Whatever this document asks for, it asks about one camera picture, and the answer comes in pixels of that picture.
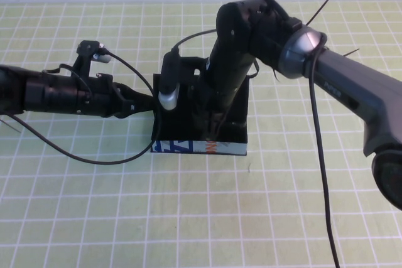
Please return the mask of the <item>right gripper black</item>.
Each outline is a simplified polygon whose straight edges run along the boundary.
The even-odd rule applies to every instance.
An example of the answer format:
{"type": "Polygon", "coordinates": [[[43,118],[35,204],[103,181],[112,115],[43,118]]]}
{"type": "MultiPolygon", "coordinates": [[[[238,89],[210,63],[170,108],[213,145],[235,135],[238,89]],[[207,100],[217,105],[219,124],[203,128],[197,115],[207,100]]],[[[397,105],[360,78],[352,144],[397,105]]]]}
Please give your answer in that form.
{"type": "Polygon", "coordinates": [[[190,108],[196,115],[196,128],[202,140],[211,141],[218,137],[226,112],[254,61],[252,55],[187,58],[190,68],[200,70],[190,94],[190,108]]]}

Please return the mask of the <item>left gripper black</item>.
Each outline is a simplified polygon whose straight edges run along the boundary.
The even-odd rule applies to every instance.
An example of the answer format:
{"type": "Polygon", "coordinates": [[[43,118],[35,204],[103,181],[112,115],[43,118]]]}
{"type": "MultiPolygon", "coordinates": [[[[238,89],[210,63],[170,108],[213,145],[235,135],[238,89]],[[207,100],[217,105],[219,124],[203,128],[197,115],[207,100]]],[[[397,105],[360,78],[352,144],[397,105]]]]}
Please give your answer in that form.
{"type": "Polygon", "coordinates": [[[77,83],[77,114],[120,117],[153,111],[155,108],[152,95],[113,82],[111,75],[102,73],[99,77],[82,77],[77,83]]]}

